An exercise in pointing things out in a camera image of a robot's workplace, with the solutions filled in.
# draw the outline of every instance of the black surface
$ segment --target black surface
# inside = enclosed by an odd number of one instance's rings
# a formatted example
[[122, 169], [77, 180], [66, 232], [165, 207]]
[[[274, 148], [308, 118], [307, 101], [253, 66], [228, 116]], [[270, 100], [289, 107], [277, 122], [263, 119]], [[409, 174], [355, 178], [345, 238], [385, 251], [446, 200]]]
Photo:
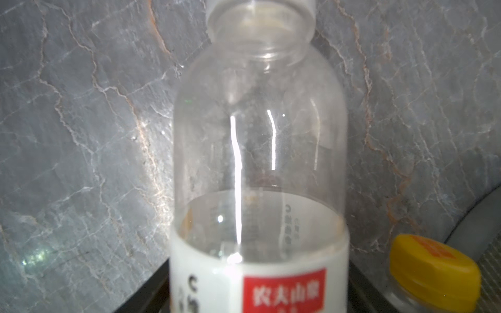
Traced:
[[115, 313], [168, 313], [169, 260], [133, 294]]
[[[350, 262], [348, 313], [399, 313]], [[169, 260], [115, 313], [169, 313]]]

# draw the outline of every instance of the bottle label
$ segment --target bottle label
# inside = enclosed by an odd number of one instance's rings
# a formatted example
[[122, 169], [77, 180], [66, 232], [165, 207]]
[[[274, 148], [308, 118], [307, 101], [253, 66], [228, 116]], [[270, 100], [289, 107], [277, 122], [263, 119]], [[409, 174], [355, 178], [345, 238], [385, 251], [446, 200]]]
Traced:
[[283, 263], [228, 264], [171, 236], [174, 313], [344, 313], [349, 236], [334, 251]]
[[244, 277], [245, 313], [318, 312], [324, 308], [325, 269], [289, 277]]

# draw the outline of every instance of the small glass bottle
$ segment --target small glass bottle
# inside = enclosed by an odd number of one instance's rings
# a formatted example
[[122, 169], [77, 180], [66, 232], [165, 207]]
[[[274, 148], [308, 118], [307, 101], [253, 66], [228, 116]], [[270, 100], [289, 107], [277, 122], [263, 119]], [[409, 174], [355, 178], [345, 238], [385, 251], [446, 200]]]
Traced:
[[391, 246], [384, 295], [402, 313], [472, 313], [480, 296], [480, 270], [441, 242], [401, 234]]
[[209, 0], [174, 109], [173, 312], [346, 312], [347, 113], [314, 0]]

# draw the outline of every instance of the white label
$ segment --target white label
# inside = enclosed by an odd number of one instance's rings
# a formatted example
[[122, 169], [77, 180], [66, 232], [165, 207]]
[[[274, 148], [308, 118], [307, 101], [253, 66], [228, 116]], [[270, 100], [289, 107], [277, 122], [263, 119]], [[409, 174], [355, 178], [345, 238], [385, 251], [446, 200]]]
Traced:
[[[307, 208], [294, 215], [290, 206], [284, 204], [281, 242], [291, 244], [286, 240], [289, 238], [308, 243], [308, 238], [300, 238], [305, 234], [300, 235], [300, 228], [295, 226], [315, 227], [308, 215], [319, 210], [312, 206], [326, 207], [304, 197], [276, 194], [288, 198], [283, 203], [302, 204]], [[328, 219], [332, 211], [324, 214], [320, 213], [320, 218]], [[336, 243], [306, 257], [280, 263], [237, 264], [200, 252], [173, 229], [171, 310], [173, 313], [345, 313], [349, 235], [346, 227], [341, 229]]]

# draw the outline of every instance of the marble surface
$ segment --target marble surface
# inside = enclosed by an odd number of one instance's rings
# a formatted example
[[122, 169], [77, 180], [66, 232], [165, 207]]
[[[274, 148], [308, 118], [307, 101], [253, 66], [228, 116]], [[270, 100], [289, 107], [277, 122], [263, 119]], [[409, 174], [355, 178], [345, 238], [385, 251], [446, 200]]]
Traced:
[[[320, 0], [349, 109], [352, 259], [444, 240], [501, 183], [501, 2]], [[112, 312], [168, 257], [198, 0], [0, 2], [0, 311]]]

